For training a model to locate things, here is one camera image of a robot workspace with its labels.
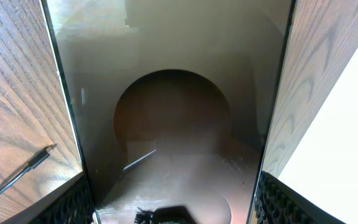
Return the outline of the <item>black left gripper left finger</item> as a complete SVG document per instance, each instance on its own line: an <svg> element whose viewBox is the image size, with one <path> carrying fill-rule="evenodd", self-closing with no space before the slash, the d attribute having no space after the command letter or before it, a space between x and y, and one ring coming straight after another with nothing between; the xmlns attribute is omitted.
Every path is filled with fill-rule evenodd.
<svg viewBox="0 0 358 224"><path fill-rule="evenodd" d="M9 218L9 224L90 224L94 207L86 178L75 175L47 196Z"/></svg>

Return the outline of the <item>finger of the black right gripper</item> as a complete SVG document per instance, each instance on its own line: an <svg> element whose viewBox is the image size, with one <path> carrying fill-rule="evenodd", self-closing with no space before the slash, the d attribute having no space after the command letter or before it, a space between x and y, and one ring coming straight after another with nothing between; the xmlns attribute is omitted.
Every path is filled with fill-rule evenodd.
<svg viewBox="0 0 358 224"><path fill-rule="evenodd" d="M160 207L156 210L138 209L134 220L137 224L196 224L196 220L184 205Z"/></svg>

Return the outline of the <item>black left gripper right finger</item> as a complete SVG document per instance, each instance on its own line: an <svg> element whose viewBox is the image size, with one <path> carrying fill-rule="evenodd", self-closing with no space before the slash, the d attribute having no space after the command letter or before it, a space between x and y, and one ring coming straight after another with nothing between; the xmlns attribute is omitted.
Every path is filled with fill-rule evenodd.
<svg viewBox="0 0 358 224"><path fill-rule="evenodd" d="M257 224L343 224L265 171L259 177L254 210Z"/></svg>

